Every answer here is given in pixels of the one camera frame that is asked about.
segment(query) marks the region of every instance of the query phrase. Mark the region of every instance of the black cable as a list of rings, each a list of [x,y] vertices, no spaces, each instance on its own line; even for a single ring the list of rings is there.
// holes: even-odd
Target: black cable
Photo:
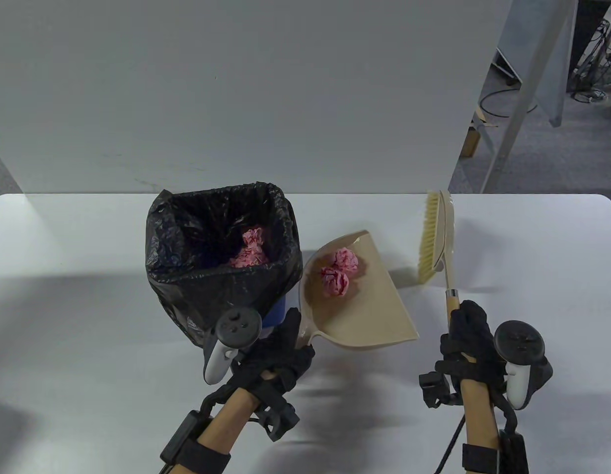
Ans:
[[[457,438],[459,438],[459,434],[461,434],[461,429],[463,429],[463,425],[465,425],[465,415],[463,415],[463,417],[461,417],[461,421],[459,422],[459,426],[457,426],[457,429],[455,430],[455,434],[450,439],[450,443],[448,443],[448,447],[446,448],[446,452],[442,456],[441,461],[439,461],[439,465],[437,466],[437,470],[435,471],[435,474],[440,474],[440,472],[442,471],[442,469],[446,465],[446,461],[448,460],[448,458],[450,456],[450,453],[453,451],[453,448],[455,447],[455,443],[457,442]]]
[[[497,95],[498,93],[503,93],[503,92],[509,92],[511,90],[520,90],[520,89],[519,88],[510,88],[510,89],[501,89],[501,90],[495,90],[494,92],[490,92],[488,95],[483,97],[483,99],[481,99],[481,101],[479,102],[479,108],[481,108],[481,110],[484,111],[485,113],[492,115],[493,117],[509,118],[509,115],[498,115],[493,112],[490,112],[488,109],[484,108],[483,102],[485,102],[486,99],[488,99],[489,97],[492,97],[493,95]],[[534,111],[536,107],[538,107],[538,105],[533,106],[531,109],[527,111],[527,113]]]

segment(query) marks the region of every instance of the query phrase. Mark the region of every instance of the pink crumpled paper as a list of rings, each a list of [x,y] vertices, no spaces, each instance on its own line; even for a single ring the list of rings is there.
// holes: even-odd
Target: pink crumpled paper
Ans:
[[[328,296],[344,296],[349,289],[349,277],[343,271],[333,267],[321,269],[323,291]]]
[[[268,263],[268,257],[262,249],[264,237],[261,227],[246,231],[242,235],[242,239],[244,240],[244,247],[238,255],[229,260],[229,266],[244,268]]]
[[[346,273],[347,276],[354,276],[358,273],[358,257],[347,247],[339,248],[334,253],[334,264],[332,266]]]
[[[344,296],[349,289],[349,277],[358,273],[358,257],[346,247],[334,253],[330,267],[321,269],[323,291],[328,296]]]

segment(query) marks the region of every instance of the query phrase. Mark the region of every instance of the tabletop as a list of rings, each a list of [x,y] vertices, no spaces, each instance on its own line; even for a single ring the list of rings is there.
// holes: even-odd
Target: tabletop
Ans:
[[[201,350],[146,280],[154,197],[0,197],[0,474],[156,473],[166,441],[212,390]],[[418,386],[446,330],[443,276],[415,278],[424,197],[288,198],[306,257],[371,231],[420,339],[364,353],[315,339],[312,368],[287,395],[301,422],[274,444],[247,426],[227,473],[434,472],[463,409],[426,408]],[[479,302],[493,329],[531,323],[554,366],[518,413],[531,472],[611,473],[610,201],[457,195],[454,204],[461,298]],[[462,472],[460,453],[444,472]]]

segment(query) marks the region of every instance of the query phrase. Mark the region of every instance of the white partition wall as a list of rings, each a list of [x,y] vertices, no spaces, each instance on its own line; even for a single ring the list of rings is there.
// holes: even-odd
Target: white partition wall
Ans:
[[[510,0],[0,0],[25,192],[448,185]]]

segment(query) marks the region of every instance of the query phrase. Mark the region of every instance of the beige dustpan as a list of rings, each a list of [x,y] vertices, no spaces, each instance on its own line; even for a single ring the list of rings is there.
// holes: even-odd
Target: beige dustpan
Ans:
[[[359,259],[359,273],[345,296],[325,296],[320,271],[342,247]],[[301,329],[297,345],[323,336],[346,349],[366,350],[419,337],[371,235],[360,231],[321,247],[305,265],[299,283]]]

